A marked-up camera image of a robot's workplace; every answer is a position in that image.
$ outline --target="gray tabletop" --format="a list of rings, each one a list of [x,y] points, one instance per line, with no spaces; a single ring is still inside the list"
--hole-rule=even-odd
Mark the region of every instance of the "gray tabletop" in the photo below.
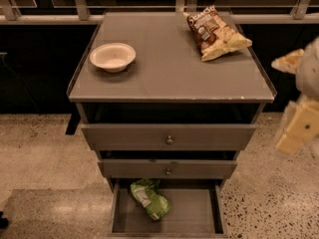
[[[228,14],[222,19],[234,27]],[[126,43],[136,60],[120,73],[95,68],[90,53]],[[78,79],[72,102],[271,103],[274,94],[248,49],[202,62],[179,13],[107,13]]]

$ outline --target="drawer knob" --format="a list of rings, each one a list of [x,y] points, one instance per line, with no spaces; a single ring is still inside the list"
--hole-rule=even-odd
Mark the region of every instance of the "drawer knob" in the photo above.
[[[166,175],[171,175],[171,170],[168,168],[168,169],[165,171],[165,174],[166,174]]]
[[[168,145],[172,145],[173,144],[173,139],[172,139],[172,137],[170,135],[167,136],[166,144],[168,144]]]

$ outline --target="bowl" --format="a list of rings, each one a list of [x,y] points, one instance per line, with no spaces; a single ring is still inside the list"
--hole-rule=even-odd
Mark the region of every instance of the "bowl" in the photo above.
[[[113,43],[102,45],[90,55],[90,61],[109,73],[122,71],[136,57],[136,51],[127,44]]]

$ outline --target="drawer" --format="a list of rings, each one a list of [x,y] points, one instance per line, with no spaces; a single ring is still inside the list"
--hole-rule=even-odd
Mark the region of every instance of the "drawer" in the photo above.
[[[254,124],[82,125],[92,150],[243,150]]]
[[[235,160],[103,159],[98,162],[104,177],[226,179]]]
[[[170,211],[158,222],[132,200],[128,191],[132,182],[116,182],[108,236],[228,238],[217,181],[161,180],[159,194],[170,203]]]

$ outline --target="speckled floor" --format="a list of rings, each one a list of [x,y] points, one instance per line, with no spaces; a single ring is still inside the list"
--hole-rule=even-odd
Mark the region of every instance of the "speckled floor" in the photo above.
[[[319,140],[273,151],[282,114],[262,114],[222,189],[230,238],[319,238]],[[107,238],[112,192],[69,116],[0,115],[0,238]]]

